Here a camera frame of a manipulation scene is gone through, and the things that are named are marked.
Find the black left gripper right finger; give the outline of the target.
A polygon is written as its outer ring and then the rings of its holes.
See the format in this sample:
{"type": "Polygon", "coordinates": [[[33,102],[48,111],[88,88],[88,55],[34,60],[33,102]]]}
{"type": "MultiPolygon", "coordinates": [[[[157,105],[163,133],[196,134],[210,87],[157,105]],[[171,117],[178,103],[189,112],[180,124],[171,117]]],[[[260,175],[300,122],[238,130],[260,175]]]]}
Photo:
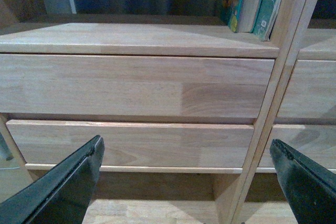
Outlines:
{"type": "Polygon", "coordinates": [[[335,223],[335,174],[279,139],[270,155],[297,222],[335,223]]]}

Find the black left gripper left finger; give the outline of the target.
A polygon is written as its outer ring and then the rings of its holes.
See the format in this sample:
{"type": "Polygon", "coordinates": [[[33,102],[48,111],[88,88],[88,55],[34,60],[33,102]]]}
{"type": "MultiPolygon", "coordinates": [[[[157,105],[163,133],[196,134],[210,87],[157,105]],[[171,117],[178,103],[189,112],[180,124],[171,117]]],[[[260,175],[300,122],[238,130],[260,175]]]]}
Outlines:
{"type": "Polygon", "coordinates": [[[99,135],[1,203],[1,223],[82,223],[99,179],[99,135]]]}

